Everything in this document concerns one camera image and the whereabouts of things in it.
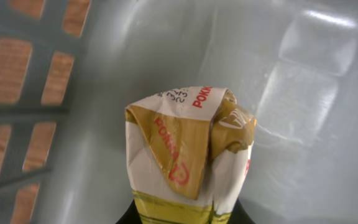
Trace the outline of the green juice carton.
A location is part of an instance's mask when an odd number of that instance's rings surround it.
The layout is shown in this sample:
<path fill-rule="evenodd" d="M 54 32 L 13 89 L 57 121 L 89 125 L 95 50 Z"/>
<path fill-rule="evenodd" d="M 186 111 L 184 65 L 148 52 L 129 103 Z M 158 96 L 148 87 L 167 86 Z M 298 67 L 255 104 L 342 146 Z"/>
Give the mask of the green juice carton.
<path fill-rule="evenodd" d="M 129 104 L 126 166 L 142 223 L 227 223 L 257 119 L 226 88 L 176 88 Z"/>

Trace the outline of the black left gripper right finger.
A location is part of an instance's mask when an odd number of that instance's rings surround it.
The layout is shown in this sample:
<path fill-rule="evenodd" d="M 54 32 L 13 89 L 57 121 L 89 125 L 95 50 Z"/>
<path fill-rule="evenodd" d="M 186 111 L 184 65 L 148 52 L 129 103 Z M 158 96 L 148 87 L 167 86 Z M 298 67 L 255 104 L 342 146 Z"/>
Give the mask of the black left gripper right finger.
<path fill-rule="evenodd" d="M 255 222 L 247 214 L 239 199 L 237 199 L 227 224 L 255 224 Z"/>

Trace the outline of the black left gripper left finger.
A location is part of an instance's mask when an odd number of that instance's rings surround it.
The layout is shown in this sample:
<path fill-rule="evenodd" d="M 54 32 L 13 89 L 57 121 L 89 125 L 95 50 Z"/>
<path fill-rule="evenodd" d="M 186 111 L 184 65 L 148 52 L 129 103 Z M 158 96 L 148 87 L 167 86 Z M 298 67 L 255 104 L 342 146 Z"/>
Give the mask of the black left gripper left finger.
<path fill-rule="evenodd" d="M 134 200 L 116 224 L 142 224 Z"/>

